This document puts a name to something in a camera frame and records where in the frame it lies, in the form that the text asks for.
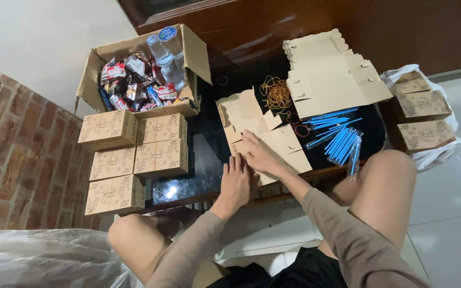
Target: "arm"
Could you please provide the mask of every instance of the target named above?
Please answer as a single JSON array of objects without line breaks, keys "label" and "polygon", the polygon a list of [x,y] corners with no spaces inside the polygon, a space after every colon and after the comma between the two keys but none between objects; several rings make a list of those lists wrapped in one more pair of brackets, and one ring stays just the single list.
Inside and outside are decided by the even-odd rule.
[{"label": "arm", "polygon": [[167,248],[146,288],[191,287],[202,261],[223,248],[218,236],[227,220],[248,202],[250,188],[257,181],[249,171],[240,155],[230,157],[229,164],[223,166],[220,196],[207,213]]},{"label": "arm", "polygon": [[349,287],[427,286],[383,236],[312,188],[254,134],[243,134],[250,151],[247,163],[260,172],[277,176],[302,204],[338,258]]}]

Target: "person's right hand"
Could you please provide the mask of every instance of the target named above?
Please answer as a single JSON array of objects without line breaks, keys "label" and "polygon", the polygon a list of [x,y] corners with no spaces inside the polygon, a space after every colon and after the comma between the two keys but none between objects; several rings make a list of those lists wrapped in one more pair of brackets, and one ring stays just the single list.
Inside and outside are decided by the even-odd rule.
[{"label": "person's right hand", "polygon": [[247,159],[248,165],[254,170],[277,176],[287,167],[278,154],[249,130],[245,129],[243,131],[242,139],[248,150],[248,153],[243,156]]}]

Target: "brick wall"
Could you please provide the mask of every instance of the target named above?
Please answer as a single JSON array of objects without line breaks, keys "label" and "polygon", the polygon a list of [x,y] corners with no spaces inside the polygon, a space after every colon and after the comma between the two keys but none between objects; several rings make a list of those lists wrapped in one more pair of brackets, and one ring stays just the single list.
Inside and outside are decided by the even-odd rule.
[{"label": "brick wall", "polygon": [[0,229],[98,229],[99,217],[83,216],[93,154],[76,143],[81,120],[0,82]]}]

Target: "black shorts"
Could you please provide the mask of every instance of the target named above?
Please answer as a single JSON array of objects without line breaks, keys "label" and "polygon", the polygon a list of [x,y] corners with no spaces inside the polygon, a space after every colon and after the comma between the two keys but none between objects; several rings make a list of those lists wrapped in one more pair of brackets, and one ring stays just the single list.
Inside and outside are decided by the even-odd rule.
[{"label": "black shorts", "polygon": [[336,259],[314,248],[300,248],[289,267],[271,277],[263,267],[228,267],[230,274],[208,288],[326,288],[347,287]]}]

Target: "white wall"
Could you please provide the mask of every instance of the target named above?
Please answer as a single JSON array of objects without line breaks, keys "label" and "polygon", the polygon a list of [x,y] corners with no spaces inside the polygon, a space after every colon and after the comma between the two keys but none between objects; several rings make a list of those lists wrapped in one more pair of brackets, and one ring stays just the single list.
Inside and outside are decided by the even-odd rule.
[{"label": "white wall", "polygon": [[0,71],[71,113],[90,48],[134,36],[116,0],[0,0]]}]

